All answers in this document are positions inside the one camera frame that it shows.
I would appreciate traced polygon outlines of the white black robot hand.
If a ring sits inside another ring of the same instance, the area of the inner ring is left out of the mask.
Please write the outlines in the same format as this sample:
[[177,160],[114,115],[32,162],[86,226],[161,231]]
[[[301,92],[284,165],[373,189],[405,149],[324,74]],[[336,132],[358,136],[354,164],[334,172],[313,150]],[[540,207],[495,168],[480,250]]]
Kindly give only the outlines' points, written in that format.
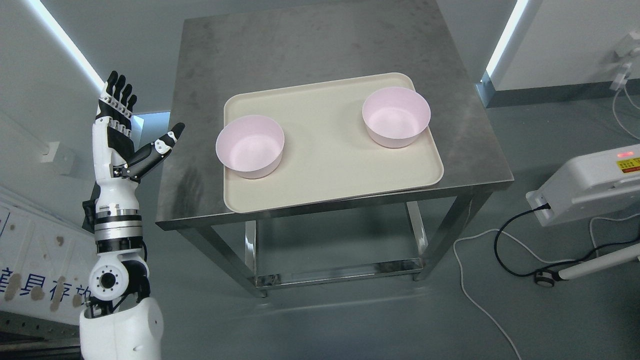
[[99,185],[111,179],[141,182],[169,157],[185,130],[185,123],[179,122],[166,134],[135,150],[131,132],[137,99],[126,76],[113,70],[98,97],[92,127],[94,177]]

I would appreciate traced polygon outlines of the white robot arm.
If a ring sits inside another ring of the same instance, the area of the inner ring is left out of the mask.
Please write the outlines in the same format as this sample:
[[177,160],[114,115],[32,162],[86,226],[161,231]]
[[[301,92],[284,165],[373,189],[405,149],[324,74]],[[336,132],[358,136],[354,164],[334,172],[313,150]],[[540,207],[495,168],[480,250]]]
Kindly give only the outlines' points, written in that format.
[[97,262],[90,294],[79,318],[85,360],[160,360],[163,315],[151,297],[137,184],[121,178],[97,182],[99,195],[86,204]]

